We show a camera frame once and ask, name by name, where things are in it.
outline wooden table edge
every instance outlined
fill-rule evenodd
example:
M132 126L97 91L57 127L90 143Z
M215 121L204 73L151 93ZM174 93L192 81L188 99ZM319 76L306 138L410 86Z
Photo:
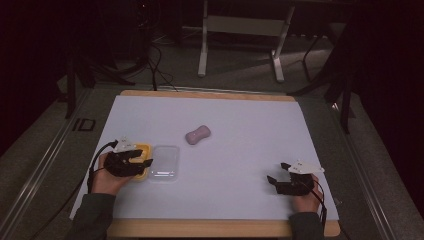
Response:
M328 220L324 235L340 234L337 220ZM114 219L110 237L288 237L287 220Z
M295 102L292 96L250 94L250 93L211 93L211 92L168 92L168 91L138 91L124 90L121 96L173 97L173 98L204 98L204 99L233 99L255 101L287 101Z

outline table leg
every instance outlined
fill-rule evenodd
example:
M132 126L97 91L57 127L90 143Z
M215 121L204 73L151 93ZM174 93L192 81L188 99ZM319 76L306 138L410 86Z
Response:
M284 21L283 27L281 29L280 41L278 43L277 49L271 52L272 60L274 62L274 71L275 71L275 77L277 82L284 81L283 70L281 68L281 62L280 62L280 54L281 54L281 49L283 48L283 45L284 45L284 41L286 40L286 37L287 37L287 32L290 27L290 22L293 17L294 9L295 9L294 6L290 7L287 13L286 19Z
M206 64L208 60L208 1L203 1L203 27L202 27L202 50L200 52L199 77L206 76Z

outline pink sponge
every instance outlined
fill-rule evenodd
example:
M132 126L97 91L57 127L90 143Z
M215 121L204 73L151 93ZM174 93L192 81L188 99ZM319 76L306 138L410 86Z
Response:
M200 126L198 129L186 134L186 140L190 145L197 144L203 138L211 135L211 130L205 125Z

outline white tabletop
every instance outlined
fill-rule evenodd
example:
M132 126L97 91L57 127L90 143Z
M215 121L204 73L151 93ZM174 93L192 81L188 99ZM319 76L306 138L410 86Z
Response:
M211 136L189 145L185 134L201 125ZM148 178L121 190L114 209L121 219L287 220L290 197L278 195L266 176L289 181L281 162L320 166L297 102L117 96L96 151L121 136L180 150L176 181ZM337 220L325 176L316 175L327 219ZM85 193L84 182L71 218Z

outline white stand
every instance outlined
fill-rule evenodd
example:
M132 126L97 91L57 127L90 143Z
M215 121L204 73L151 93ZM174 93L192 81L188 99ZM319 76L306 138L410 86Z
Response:
M208 15L208 1L203 1L203 27L202 27L202 49L200 52L198 76L206 76L206 65L208 58L208 31L211 32L227 32L239 34L255 34L263 36L278 36L279 43L276 50L271 52L274 64L275 77L277 82L283 82L283 70L280 62L280 54L287 37L290 22L295 7L290 7L286 19L269 20L269 19L250 19L238 17L224 17Z

